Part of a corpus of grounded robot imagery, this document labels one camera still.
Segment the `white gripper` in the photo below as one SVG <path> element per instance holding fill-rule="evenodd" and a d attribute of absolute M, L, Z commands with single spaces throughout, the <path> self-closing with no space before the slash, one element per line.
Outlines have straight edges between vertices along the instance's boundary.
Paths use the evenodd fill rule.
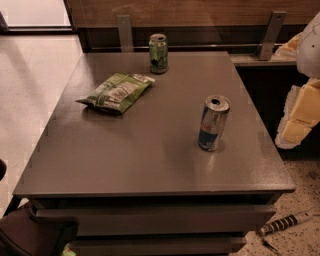
<path fill-rule="evenodd" d="M 320 12 L 309 22 L 302 34 L 292 37 L 275 54 L 296 57 L 297 69 L 310 77 L 302 87 L 293 85 L 287 95 L 275 144 L 292 149 L 301 144 L 320 122 Z"/>

